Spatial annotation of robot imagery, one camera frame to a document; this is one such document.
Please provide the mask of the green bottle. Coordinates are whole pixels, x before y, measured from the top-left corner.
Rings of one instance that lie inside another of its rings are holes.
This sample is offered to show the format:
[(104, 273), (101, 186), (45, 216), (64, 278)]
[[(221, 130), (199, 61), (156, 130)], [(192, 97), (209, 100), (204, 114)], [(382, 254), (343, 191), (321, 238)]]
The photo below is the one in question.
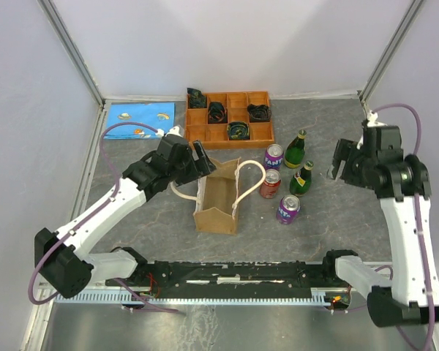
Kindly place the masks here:
[(288, 145), (285, 151), (284, 162), (289, 168), (297, 168), (305, 155), (305, 137), (307, 131), (300, 129), (294, 140)]
[(306, 161), (305, 164), (294, 174), (290, 180), (289, 191), (292, 195), (305, 195), (312, 185), (313, 161)]

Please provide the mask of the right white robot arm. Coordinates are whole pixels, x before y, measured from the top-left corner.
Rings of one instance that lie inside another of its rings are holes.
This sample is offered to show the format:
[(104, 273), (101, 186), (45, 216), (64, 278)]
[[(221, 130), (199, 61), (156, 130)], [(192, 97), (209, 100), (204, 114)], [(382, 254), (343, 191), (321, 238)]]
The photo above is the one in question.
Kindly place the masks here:
[(375, 193), (389, 230), (394, 276), (383, 278), (352, 250), (331, 250), (323, 259), (322, 280), (356, 289), (379, 328), (439, 322), (427, 168), (416, 155), (404, 155), (399, 127), (364, 124), (362, 131), (360, 143), (338, 141), (329, 174)]

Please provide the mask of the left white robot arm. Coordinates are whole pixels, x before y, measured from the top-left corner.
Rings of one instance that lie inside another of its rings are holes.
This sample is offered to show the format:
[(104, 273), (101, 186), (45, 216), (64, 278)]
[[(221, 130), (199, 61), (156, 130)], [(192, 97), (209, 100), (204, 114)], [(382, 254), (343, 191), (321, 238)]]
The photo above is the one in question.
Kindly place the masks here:
[(64, 298), (76, 296), (93, 282), (146, 280), (146, 260), (134, 249), (94, 254), (94, 246), (125, 216), (165, 191), (208, 176), (216, 167), (199, 140), (168, 134), (156, 150), (132, 163), (95, 204), (54, 232), (44, 228), (34, 239), (37, 272)]

